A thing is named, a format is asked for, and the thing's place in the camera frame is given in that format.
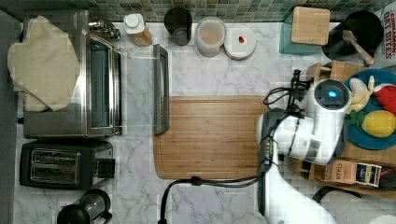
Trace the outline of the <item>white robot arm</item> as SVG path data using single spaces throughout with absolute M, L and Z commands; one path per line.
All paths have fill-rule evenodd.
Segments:
M 279 172 L 280 154 L 325 166 L 342 153 L 347 140 L 347 86 L 323 79 L 310 87 L 296 113 L 273 108 L 257 123 L 258 207 L 267 224 L 336 224 L 318 202 L 303 195 Z

